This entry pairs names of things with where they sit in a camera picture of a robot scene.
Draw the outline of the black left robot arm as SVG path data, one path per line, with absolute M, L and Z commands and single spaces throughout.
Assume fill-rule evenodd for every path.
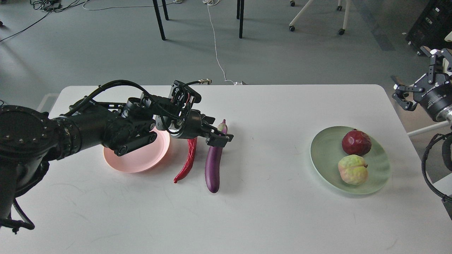
M 156 130 L 177 139 L 204 137 L 209 146 L 225 147 L 233 135 L 214 127 L 215 118 L 193 109 L 201 99 L 190 83 L 176 80 L 168 97 L 161 97 L 120 79 L 100 85 L 53 119 L 46 111 L 1 106 L 1 226 L 13 233 L 35 228 L 16 198 L 43 179 L 50 161 L 97 145 L 124 156 L 153 143 Z

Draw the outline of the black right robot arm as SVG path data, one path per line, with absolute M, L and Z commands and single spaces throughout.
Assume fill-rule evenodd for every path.
M 428 70 L 412 85 L 404 85 L 396 76 L 392 98 L 405 111 L 414 111 L 419 105 L 434 122 L 446 122 L 451 125 L 452 85 L 451 85 L 451 49 L 430 49 L 422 46 L 420 50 L 429 58 Z M 430 181 L 426 172 L 428 155 L 436 143 L 442 141 L 442 160 L 451 171 L 451 133 L 436 134 L 425 148 L 421 159 L 421 172 L 429 189 L 441 198 L 443 204 L 451 204 L 451 195 L 438 190 Z

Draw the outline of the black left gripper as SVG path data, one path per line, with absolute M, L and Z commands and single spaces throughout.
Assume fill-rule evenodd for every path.
M 216 119 L 202 114 L 199 110 L 190 110 L 184 120 L 178 121 L 161 116 L 156 116 L 155 120 L 155 127 L 158 130 L 166 131 L 177 139 L 204 137 L 208 146 L 225 147 L 234 138 L 234 135 L 227 133 L 226 130 L 219 131 L 213 125 Z

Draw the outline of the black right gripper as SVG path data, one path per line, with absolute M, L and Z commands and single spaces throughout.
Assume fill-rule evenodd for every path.
M 452 90 L 451 90 L 451 60 L 452 50 L 430 49 L 427 46 L 420 50 L 430 58 L 427 85 L 424 87 L 406 86 L 396 75 L 392 75 L 394 93 L 392 98 L 405 111 L 414 111 L 419 103 L 434 122 L 451 120 Z M 414 101 L 407 100 L 409 94 L 414 95 Z

